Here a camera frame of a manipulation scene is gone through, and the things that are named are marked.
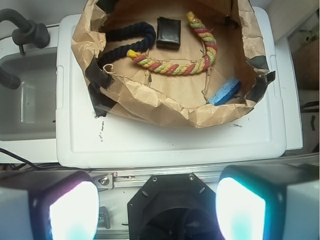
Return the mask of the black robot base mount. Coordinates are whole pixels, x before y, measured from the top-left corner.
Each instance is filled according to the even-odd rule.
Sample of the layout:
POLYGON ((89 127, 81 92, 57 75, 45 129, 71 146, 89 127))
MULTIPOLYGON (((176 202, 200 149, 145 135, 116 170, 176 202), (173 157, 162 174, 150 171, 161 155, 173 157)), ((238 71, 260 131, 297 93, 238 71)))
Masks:
POLYGON ((131 240, 222 240, 216 193, 194 173, 153 175, 127 204, 131 240))

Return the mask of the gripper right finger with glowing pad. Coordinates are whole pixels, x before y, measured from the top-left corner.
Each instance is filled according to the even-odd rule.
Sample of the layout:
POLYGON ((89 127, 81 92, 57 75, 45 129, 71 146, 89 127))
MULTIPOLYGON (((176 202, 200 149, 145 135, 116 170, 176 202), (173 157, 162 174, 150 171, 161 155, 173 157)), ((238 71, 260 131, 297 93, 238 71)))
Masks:
POLYGON ((216 187, 215 209, 226 240, 318 240, 320 168, 228 165, 216 187))

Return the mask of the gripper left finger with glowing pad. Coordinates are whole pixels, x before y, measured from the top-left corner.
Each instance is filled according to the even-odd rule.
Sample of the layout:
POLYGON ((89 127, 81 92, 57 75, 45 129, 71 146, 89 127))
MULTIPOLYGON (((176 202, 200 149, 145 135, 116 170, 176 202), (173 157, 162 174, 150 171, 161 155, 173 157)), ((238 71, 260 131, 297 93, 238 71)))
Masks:
POLYGON ((93 240, 99 193, 84 170, 1 171, 2 240, 93 240))

